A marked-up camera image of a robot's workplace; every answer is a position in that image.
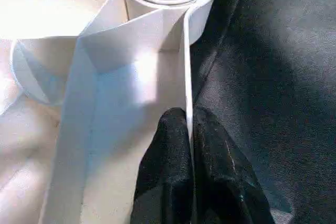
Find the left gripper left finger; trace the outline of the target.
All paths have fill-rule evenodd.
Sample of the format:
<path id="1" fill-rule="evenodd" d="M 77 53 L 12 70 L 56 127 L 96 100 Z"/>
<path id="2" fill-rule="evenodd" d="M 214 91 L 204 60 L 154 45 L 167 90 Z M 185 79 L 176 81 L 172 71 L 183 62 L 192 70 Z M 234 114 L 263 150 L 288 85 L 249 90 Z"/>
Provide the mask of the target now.
<path id="1" fill-rule="evenodd" d="M 141 159 L 130 223 L 190 223 L 193 190 L 186 115 L 171 108 L 160 117 Z"/>

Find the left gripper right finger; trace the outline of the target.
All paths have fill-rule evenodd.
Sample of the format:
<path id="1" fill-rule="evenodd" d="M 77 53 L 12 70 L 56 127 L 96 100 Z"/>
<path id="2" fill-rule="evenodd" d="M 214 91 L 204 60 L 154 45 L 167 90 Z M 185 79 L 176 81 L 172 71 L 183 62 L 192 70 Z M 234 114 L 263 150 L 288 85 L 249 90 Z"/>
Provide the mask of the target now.
<path id="1" fill-rule="evenodd" d="M 251 163 L 206 108 L 194 109 L 193 140 L 198 223 L 274 223 Z"/>

